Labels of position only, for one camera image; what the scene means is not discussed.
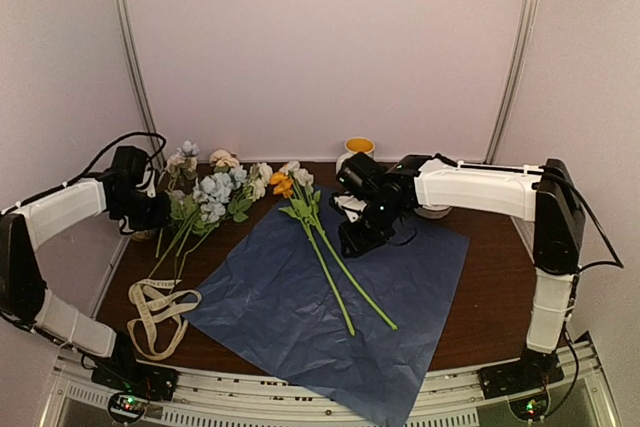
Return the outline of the white flower stem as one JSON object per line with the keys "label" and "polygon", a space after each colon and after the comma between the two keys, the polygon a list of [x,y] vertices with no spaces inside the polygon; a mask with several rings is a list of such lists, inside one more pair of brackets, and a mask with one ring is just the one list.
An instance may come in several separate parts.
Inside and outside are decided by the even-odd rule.
{"label": "white flower stem", "polygon": [[373,298],[365,291],[365,289],[360,285],[360,283],[356,280],[354,275],[351,273],[349,268],[346,266],[340,255],[334,249],[331,241],[329,240],[326,231],[324,229],[323,234],[318,234],[322,242],[324,243],[326,249],[329,251],[336,264],[348,279],[348,281],[352,284],[352,286],[356,289],[356,291],[360,294],[360,296],[365,300],[365,302],[378,314],[378,316],[391,328],[392,331],[397,331],[397,324],[381,309],[381,307],[373,300]]}

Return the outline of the orange flower stem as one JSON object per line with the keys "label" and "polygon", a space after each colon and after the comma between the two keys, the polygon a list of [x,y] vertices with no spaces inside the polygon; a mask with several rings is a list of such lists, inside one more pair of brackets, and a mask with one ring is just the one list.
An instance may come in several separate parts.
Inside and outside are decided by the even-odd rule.
{"label": "orange flower stem", "polygon": [[315,233],[323,234],[324,229],[319,219],[321,194],[314,188],[314,176],[306,168],[303,168],[299,161],[289,161],[272,174],[269,184],[273,187],[275,195],[282,196],[289,201],[289,205],[281,207],[280,211],[300,222],[340,308],[347,331],[351,336],[354,336],[355,328],[351,317],[315,239]]}

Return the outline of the blue wrapping paper sheet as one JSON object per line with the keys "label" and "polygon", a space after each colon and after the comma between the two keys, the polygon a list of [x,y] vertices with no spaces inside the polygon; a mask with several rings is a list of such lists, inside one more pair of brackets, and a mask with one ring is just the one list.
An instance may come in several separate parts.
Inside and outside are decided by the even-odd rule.
{"label": "blue wrapping paper sheet", "polygon": [[199,286],[189,323],[268,374],[384,426],[414,407],[449,315],[469,241],[421,218],[404,246],[340,255],[341,216],[320,204],[326,234],[356,280],[397,324],[391,328],[342,273],[318,235],[355,327],[351,336],[300,223],[276,203]]}

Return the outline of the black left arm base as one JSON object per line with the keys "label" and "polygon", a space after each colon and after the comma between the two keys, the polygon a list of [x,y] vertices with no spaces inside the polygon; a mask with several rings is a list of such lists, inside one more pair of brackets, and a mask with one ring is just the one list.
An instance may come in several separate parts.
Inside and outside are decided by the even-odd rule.
{"label": "black left arm base", "polygon": [[178,382],[178,372],[168,367],[141,363],[135,352],[132,339],[123,332],[117,332],[110,356],[88,355],[95,365],[91,380],[149,401],[171,401]]}

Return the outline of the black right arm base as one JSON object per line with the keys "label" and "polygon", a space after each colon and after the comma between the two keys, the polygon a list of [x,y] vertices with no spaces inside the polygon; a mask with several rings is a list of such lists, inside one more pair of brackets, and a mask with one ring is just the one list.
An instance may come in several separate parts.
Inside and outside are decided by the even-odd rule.
{"label": "black right arm base", "polygon": [[563,380],[564,372],[555,352],[524,348],[516,360],[480,368],[478,378],[484,398],[493,399],[543,389]]}

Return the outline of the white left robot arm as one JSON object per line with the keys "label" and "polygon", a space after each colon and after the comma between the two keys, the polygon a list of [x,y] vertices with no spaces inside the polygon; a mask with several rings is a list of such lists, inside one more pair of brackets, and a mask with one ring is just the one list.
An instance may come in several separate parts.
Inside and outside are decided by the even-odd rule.
{"label": "white left robot arm", "polygon": [[72,288],[97,288],[106,245],[118,233],[167,225],[170,200],[150,183],[126,178],[63,184],[1,213],[1,313],[17,328],[61,346],[107,359],[106,376],[123,391],[144,380],[126,354],[122,335],[92,319],[89,297]]}

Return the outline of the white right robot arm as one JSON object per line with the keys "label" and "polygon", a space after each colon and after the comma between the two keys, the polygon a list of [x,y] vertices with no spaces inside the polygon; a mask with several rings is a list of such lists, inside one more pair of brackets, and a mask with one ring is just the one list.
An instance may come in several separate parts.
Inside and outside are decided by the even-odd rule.
{"label": "white right robot arm", "polygon": [[355,153],[337,160],[335,179],[344,190],[333,203],[346,217],[338,229],[346,257],[388,244],[399,219],[418,210],[502,217],[535,270],[527,355],[514,364],[512,377],[530,389],[550,373],[549,356],[574,308],[586,217],[563,161],[496,166],[436,153],[409,154],[385,167]]}

